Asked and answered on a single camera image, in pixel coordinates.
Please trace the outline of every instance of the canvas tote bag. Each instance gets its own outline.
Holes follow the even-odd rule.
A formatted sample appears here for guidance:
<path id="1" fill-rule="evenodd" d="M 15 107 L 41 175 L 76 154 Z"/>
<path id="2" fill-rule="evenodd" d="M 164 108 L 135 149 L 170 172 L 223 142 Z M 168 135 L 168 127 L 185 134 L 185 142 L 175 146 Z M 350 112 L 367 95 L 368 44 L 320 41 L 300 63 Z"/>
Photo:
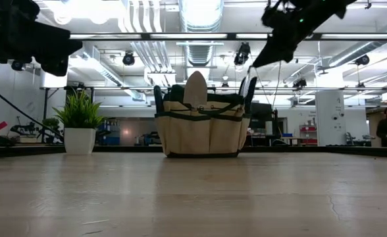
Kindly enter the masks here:
<path id="1" fill-rule="evenodd" d="M 168 157 L 236 157 L 250 122 L 245 97 L 208 93 L 203 105 L 192 107 L 183 103 L 188 89 L 174 85 L 163 99 L 155 87 L 155 120 L 163 152 Z"/>

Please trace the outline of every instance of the ceiling pipe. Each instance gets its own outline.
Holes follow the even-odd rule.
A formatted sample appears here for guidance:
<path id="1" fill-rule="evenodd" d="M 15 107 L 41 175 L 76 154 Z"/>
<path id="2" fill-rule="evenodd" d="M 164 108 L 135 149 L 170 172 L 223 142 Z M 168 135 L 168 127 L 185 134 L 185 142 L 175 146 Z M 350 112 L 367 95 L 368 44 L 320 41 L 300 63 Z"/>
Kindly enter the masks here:
<path id="1" fill-rule="evenodd" d="M 122 0 L 122 5 L 124 7 L 124 14 L 122 14 L 122 17 L 118 19 L 118 27 L 121 32 L 130 32 L 134 33 L 134 29 L 132 27 L 132 23 L 130 22 L 130 5 L 129 5 L 129 0 Z M 149 64 L 149 61 L 147 60 L 145 54 L 143 54 L 140 50 L 142 47 L 139 42 L 131 42 L 130 43 L 131 47 L 134 49 L 134 51 L 138 54 L 138 57 L 141 59 L 141 62 L 144 64 L 147 70 L 150 72 L 154 71 L 154 67 Z M 147 84 L 151 85 L 151 82 L 145 78 L 145 81 Z"/>
<path id="2" fill-rule="evenodd" d="M 154 29 L 156 32 L 162 32 L 161 23 L 160 23 L 160 0 L 153 0 L 153 9 L 154 9 Z M 168 72 L 173 72 L 172 65 L 170 63 L 170 59 L 167 54 L 166 43 L 164 41 L 160 41 L 159 43 L 159 53 L 163 56 L 165 61 L 165 66 L 167 67 Z"/>
<path id="3" fill-rule="evenodd" d="M 138 0 L 132 0 L 132 5 L 134 7 L 134 14 L 132 16 L 132 24 L 135 28 L 136 32 L 143 32 L 140 24 L 140 3 Z M 151 51 L 151 48 L 148 44 L 148 42 L 141 42 L 141 45 L 143 47 L 140 48 L 141 52 L 147 55 L 146 59 L 149 63 L 151 63 L 154 67 L 154 72 L 160 72 L 160 66 L 159 63 L 157 62 L 154 54 Z"/>
<path id="4" fill-rule="evenodd" d="M 378 31 L 378 33 L 385 33 L 385 32 L 387 32 L 387 25 Z M 327 68 L 342 66 L 386 44 L 387 44 L 387 41 L 371 41 L 371 42 L 356 43 L 355 45 L 349 47 L 348 49 L 342 51 L 341 53 L 331 57 L 330 59 L 324 59 L 326 60 L 326 63 L 323 63 L 322 66 L 326 66 Z M 310 73 L 312 70 L 313 70 L 312 68 L 304 68 L 303 70 L 296 72 L 296 74 L 300 73 L 301 75 L 306 75 Z"/>
<path id="5" fill-rule="evenodd" d="M 92 67 L 93 69 L 98 71 L 98 73 L 100 73 L 102 77 L 104 77 L 106 80 L 110 80 L 118 87 L 126 86 L 126 84 L 121 80 L 121 77 L 113 69 L 101 62 L 100 52 L 96 47 L 90 47 L 84 44 L 82 52 L 83 57 L 85 57 L 89 63 L 95 61 L 95 64 L 92 65 Z M 132 99 L 143 101 L 142 94 L 137 92 L 136 90 L 125 89 L 124 91 L 130 97 L 132 97 Z"/>
<path id="6" fill-rule="evenodd" d="M 366 78 L 364 80 L 361 80 L 360 82 L 365 83 L 366 86 L 368 86 L 370 84 L 374 84 L 375 82 L 378 82 L 380 80 L 385 80 L 385 79 L 387 79 L 387 72 L 385 72 L 381 75 L 378 75 L 378 76 L 372 76 L 370 78 Z"/>
<path id="7" fill-rule="evenodd" d="M 149 10 L 150 10 L 149 0 L 142 0 L 142 3 L 143 3 L 143 27 L 147 32 L 152 32 L 153 29 L 151 28 L 150 17 L 149 17 Z M 151 44 L 154 47 L 154 50 L 157 53 L 157 56 L 161 63 L 162 68 L 160 69 L 160 71 L 164 71 L 164 72 L 168 71 L 167 66 L 165 64 L 165 59 L 163 58 L 163 55 L 160 52 L 159 44 L 156 41 L 152 41 Z"/>

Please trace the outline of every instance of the wooden table surface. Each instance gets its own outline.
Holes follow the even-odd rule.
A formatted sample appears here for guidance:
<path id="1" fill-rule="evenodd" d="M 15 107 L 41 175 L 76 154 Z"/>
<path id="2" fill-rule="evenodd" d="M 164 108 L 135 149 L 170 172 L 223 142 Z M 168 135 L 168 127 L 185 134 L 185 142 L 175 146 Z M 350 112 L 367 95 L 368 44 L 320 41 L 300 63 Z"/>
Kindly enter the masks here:
<path id="1" fill-rule="evenodd" d="M 0 159 L 0 237 L 387 236 L 387 158 Z"/>

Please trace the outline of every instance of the ceiling light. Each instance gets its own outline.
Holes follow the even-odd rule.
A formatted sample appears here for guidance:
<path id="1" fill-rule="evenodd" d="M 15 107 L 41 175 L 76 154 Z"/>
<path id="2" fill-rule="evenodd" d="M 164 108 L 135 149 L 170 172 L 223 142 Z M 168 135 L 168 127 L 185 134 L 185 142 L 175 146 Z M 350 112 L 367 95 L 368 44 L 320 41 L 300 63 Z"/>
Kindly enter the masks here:
<path id="1" fill-rule="evenodd" d="M 68 24 L 72 18 L 89 18 L 94 24 L 104 24 L 109 19 L 110 4 L 102 0 L 44 1 L 54 14 L 57 24 Z"/>
<path id="2" fill-rule="evenodd" d="M 163 40 L 194 40 L 194 39 L 225 39 L 227 34 L 210 34 L 210 33 L 189 33 L 189 34 L 180 34 L 180 33 L 169 33 L 169 34 L 151 34 L 151 39 L 163 39 Z"/>
<path id="3" fill-rule="evenodd" d="M 94 88 L 95 90 L 121 90 L 121 88 L 100 87 Z"/>
<path id="4" fill-rule="evenodd" d="M 210 26 L 221 17 L 221 0 L 184 0 L 179 6 L 185 21 L 194 26 Z"/>
<path id="5" fill-rule="evenodd" d="M 176 42 L 177 46 L 222 46 L 223 42 Z"/>
<path id="6" fill-rule="evenodd" d="M 142 107 L 155 107 L 155 105 L 122 105 L 122 107 L 142 108 Z"/>
<path id="7" fill-rule="evenodd" d="M 267 39 L 268 34 L 236 34 L 236 39 Z"/>
<path id="8" fill-rule="evenodd" d="M 84 41 L 102 41 L 102 40 L 140 40 L 142 37 L 140 34 L 71 34 L 71 40 L 84 40 Z"/>
<path id="9" fill-rule="evenodd" d="M 337 40 L 337 39 L 387 40 L 387 34 L 322 34 L 321 39 L 324 39 L 324 40 Z"/>

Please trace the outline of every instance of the black metal bar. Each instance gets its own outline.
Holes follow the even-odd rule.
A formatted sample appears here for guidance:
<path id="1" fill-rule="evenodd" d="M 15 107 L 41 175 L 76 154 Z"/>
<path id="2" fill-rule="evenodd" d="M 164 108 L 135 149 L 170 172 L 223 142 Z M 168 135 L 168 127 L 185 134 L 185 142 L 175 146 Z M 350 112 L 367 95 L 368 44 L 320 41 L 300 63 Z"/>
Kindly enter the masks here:
<path id="1" fill-rule="evenodd" d="M 44 106 L 43 106 L 43 120 L 46 119 L 47 116 L 47 102 L 49 101 L 49 88 L 45 88 L 44 90 Z M 41 134 L 41 142 L 44 143 L 44 133 Z"/>
<path id="2" fill-rule="evenodd" d="M 51 94 L 49 95 L 49 99 L 50 99 L 50 97 L 52 97 L 58 90 L 59 90 L 59 88 L 56 88 L 56 90 L 55 90 L 53 93 L 51 93 Z"/>
<path id="3" fill-rule="evenodd" d="M 94 103 L 94 88 L 91 89 L 91 102 Z"/>
<path id="4" fill-rule="evenodd" d="M 82 41 L 266 41 L 270 32 L 151 32 L 151 33 L 90 33 L 72 34 L 71 39 Z M 387 41 L 387 33 L 315 32 L 304 41 Z"/>
<path id="5" fill-rule="evenodd" d="M 98 87 L 99 90 L 116 90 L 117 87 Z M 124 86 L 124 87 L 119 87 L 120 90 L 145 90 L 145 91 L 153 91 L 154 88 L 151 87 L 151 86 Z M 169 90 L 171 88 L 161 88 L 162 90 Z M 208 87 L 207 88 L 208 90 L 239 90 L 239 87 L 231 87 L 231 88 L 222 88 L 222 87 Z M 298 91 L 304 91 L 304 92 L 308 92 L 308 91 L 326 91 L 326 90 L 329 90 L 329 91 L 335 91 L 335 90 L 343 90 L 343 91 L 346 91 L 346 92 L 355 92 L 355 91 L 368 91 L 368 90 L 374 90 L 374 91 L 384 91 L 384 90 L 387 90 L 387 87 L 377 87 L 377 88 L 371 88 L 371 87 L 366 87 L 366 88 L 318 88 L 318 87 L 308 87 L 308 88 L 285 88 L 285 87 L 265 87 L 265 88 L 255 88 L 255 91 L 274 91 L 275 89 L 277 89 L 279 92 L 298 92 Z"/>
<path id="6" fill-rule="evenodd" d="M 279 138 L 281 137 L 281 134 L 278 129 L 278 110 L 275 109 L 272 113 L 274 114 L 274 118 L 272 120 L 272 134 Z"/>
<path id="7" fill-rule="evenodd" d="M 7 100 L 5 97 L 3 97 L 1 94 L 0 94 L 0 98 L 1 98 L 4 102 L 6 102 L 8 105 L 10 105 L 12 108 L 14 108 L 16 111 L 18 111 L 19 113 L 21 113 L 21 115 L 24 115 L 25 117 L 27 117 L 27 119 L 30 119 L 31 121 L 33 121 L 34 123 L 40 125 L 42 128 L 44 128 L 44 129 L 46 129 L 46 130 L 52 131 L 52 133 L 58 135 L 58 137 L 63 138 L 63 136 L 62 136 L 60 133 L 58 133 L 58 132 L 52 130 L 51 128 L 47 127 L 46 125 L 40 123 L 40 122 L 37 121 L 36 119 L 32 118 L 30 115 L 27 115 L 26 113 L 24 113 L 24 111 L 20 110 L 17 106 L 15 106 L 13 103 L 11 103 L 9 100 Z"/>

